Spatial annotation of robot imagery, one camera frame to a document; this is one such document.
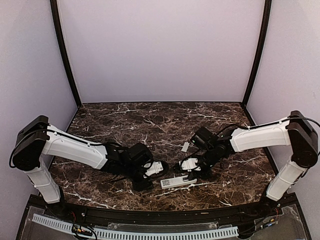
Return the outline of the white remote control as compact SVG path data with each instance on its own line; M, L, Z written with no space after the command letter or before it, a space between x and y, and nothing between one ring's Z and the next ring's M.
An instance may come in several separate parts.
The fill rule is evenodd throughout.
M165 189L171 189L171 188L181 187L185 185L195 184L196 182L197 182L196 178L190 180L187 175L183 175L179 177L162 179L160 181L160 185L161 185L161 188L165 190Z

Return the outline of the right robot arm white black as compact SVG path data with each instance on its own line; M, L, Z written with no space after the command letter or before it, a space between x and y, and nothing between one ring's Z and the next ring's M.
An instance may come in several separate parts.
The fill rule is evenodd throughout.
M179 162L182 171L189 173L189 180L207 179L211 168L222 159L251 149L274 146L290 146L292 155L276 177L268 185L265 197L255 205L255 213L266 217L284 193L313 167L320 156L318 133L312 127L313 119L295 110L278 121L254 126L232 123L217 133L205 127L199 128L190 141L203 151L185 157Z

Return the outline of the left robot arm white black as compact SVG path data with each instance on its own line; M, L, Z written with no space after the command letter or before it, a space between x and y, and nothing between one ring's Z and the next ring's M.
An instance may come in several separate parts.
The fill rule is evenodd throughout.
M63 191L41 161L41 155L57 156L102 172L122 175L131 180L137 192L153 187L148 171L154 159L144 144L126 147L112 141L88 141L61 131L49 124L47 116L40 115L18 133L9 157L9 167L26 173L45 202L51 204L51 210L60 218L67 218L71 208L63 201Z

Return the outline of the white battery cover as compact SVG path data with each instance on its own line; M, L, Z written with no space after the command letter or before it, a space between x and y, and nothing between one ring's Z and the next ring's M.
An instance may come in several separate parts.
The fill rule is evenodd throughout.
M186 153L188 151L189 146L190 146L189 142L184 142L181 151Z

